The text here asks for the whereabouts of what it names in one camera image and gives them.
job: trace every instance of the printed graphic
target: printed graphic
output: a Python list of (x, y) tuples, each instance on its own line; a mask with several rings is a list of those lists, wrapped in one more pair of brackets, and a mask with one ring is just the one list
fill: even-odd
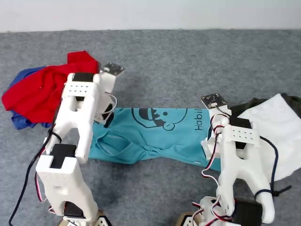
[(132, 116), (137, 123), (145, 128), (162, 127), (167, 131), (175, 128), (187, 114), (186, 108), (132, 108)]

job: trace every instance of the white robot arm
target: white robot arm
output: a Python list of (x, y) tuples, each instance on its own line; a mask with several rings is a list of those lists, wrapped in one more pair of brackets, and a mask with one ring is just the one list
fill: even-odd
[[(65, 84), (62, 102), (49, 142), (36, 166), (52, 211), (68, 225), (110, 225), (98, 213), (92, 193), (83, 180), (79, 164), (87, 162), (96, 121), (107, 127), (113, 119), (117, 100), (110, 94), (116, 76), (123, 68), (112, 63), (99, 74), (71, 73)], [(72, 129), (79, 131), (78, 145), (61, 144)]]
[[(217, 197), (203, 198), (199, 213), (193, 215), (198, 215), (199, 221), (196, 223), (194, 218), (186, 220), (191, 221), (190, 225), (198, 226), (238, 226), (244, 217), (249, 217), (249, 222), (253, 220), (254, 224), (250, 225), (271, 223), (275, 210), (272, 194), (268, 192), (271, 187), (263, 173), (259, 156), (259, 151), (264, 150), (260, 147), (256, 125), (231, 117), (231, 111), (219, 94), (206, 96), (202, 100), (209, 109), (211, 132), (201, 144), (207, 159), (212, 155), (221, 159), (221, 174), (217, 182)], [(256, 202), (234, 199), (233, 184), (237, 178), (248, 184)]]

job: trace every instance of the teal t-shirt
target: teal t-shirt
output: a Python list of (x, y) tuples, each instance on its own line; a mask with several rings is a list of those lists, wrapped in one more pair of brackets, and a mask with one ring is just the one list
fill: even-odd
[[(118, 108), (108, 128), (93, 124), (90, 158), (124, 164), (156, 157), (206, 166), (200, 142), (208, 135), (207, 109)], [(212, 169), (220, 170), (216, 159)]]

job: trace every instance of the red cloth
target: red cloth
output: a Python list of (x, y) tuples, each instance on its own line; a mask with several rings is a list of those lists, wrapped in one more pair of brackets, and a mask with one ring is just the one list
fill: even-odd
[(67, 55), (67, 64), (48, 66), (12, 86), (2, 96), (7, 111), (14, 110), (33, 123), (51, 123), (67, 76), (75, 72), (98, 72), (98, 62), (86, 51)]

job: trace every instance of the black cable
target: black cable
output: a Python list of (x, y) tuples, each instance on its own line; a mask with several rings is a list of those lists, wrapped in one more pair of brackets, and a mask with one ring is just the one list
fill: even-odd
[(270, 142), (267, 138), (265, 137), (262, 137), (260, 136), (260, 139), (264, 140), (265, 142), (267, 142), (269, 145), (271, 145), (271, 147), (274, 149), (275, 151), (275, 161), (274, 161), (274, 166), (273, 166), (273, 170), (272, 170), (272, 177), (271, 177), (271, 184), (270, 184), (270, 187), (271, 189), (262, 189), (262, 190), (259, 190), (258, 192), (255, 193), (254, 195), (254, 198), (256, 200), (256, 197), (262, 193), (262, 192), (268, 192), (268, 193), (271, 193), (273, 197), (278, 197), (281, 193), (289, 190), (292, 188), (291, 185), (281, 189), (280, 191), (275, 191), (274, 190), (274, 183), (275, 183), (275, 173), (276, 173), (276, 168), (277, 168), (277, 164), (278, 164), (278, 158), (279, 158), (279, 153), (278, 153), (278, 149), (276, 148), (276, 146)]
[(38, 153), (36, 153), (36, 155), (34, 156), (34, 158), (31, 160), (31, 162), (29, 163), (28, 167), (27, 167), (27, 171), (26, 171), (26, 175), (25, 175), (25, 181), (24, 181), (24, 184), (23, 184), (23, 188), (22, 188), (22, 191), (21, 191), (21, 194), (19, 196), (19, 199), (17, 201), (17, 204), (15, 206), (15, 209), (13, 211), (13, 213), (11, 214), (10, 218), (9, 218), (9, 221), (8, 221), (8, 224), (9, 226), (13, 226), (13, 224), (11, 223), (11, 221), (13, 220), (16, 212), (18, 211), (18, 208), (19, 208), (19, 205), (21, 203), (21, 200), (24, 196), (24, 193), (25, 193), (25, 190), (26, 190), (26, 187), (27, 187), (27, 184), (28, 184), (28, 177), (29, 177), (29, 173), (30, 173), (30, 170), (32, 169), (32, 166), (34, 165), (34, 163), (36, 162), (36, 160), (39, 158), (39, 156), (42, 154), (44, 148), (46, 147), (46, 145), (48, 144), (50, 138), (51, 138), (51, 135), (55, 135), (60, 141), (62, 141), (62, 139), (60, 138), (59, 135), (57, 135), (56, 133), (53, 132), (53, 128), (55, 126), (55, 120), (56, 120), (56, 116), (57, 114), (54, 115), (54, 118), (53, 118), (53, 121), (52, 121), (52, 126), (51, 128), (48, 130), (48, 135), (47, 135), (47, 138), (45, 140), (45, 142), (43, 143), (42, 147), (39, 149)]
[(217, 108), (217, 110), (219, 110), (221, 113), (226, 114), (226, 115), (228, 115), (228, 116), (231, 116), (231, 115), (229, 115), (228, 113), (225, 113), (224, 111), (222, 111), (218, 106), (215, 106), (215, 108)]
[(23, 188), (22, 188), (22, 191), (21, 191), (21, 194), (19, 196), (19, 199), (17, 201), (17, 204), (15, 206), (15, 209), (12, 213), (12, 215), (10, 216), (10, 219), (8, 221), (8, 224), (9, 226), (13, 226), (11, 221), (13, 220), (16, 212), (18, 211), (18, 208), (19, 208), (19, 205), (20, 205), (20, 202), (24, 196), (24, 193), (25, 193), (25, 190), (26, 190), (26, 187), (27, 187), (27, 183), (28, 183), (28, 177), (29, 177), (29, 173), (30, 173), (30, 170), (33, 166), (33, 164), (35, 163), (35, 161), (37, 160), (37, 158), (40, 156), (40, 154), (42, 153), (42, 151), (44, 150), (45, 146), (47, 145), (47, 143), (49, 142), (50, 140), (50, 137), (51, 137), (51, 134), (48, 133), (48, 136), (47, 136), (47, 139), (46, 141), (43, 143), (42, 147), (39, 149), (38, 153), (36, 153), (36, 155), (34, 156), (34, 158), (31, 160), (31, 162), (29, 163), (28, 167), (27, 167), (27, 171), (26, 171), (26, 175), (25, 175), (25, 181), (24, 181), (24, 184), (23, 184)]

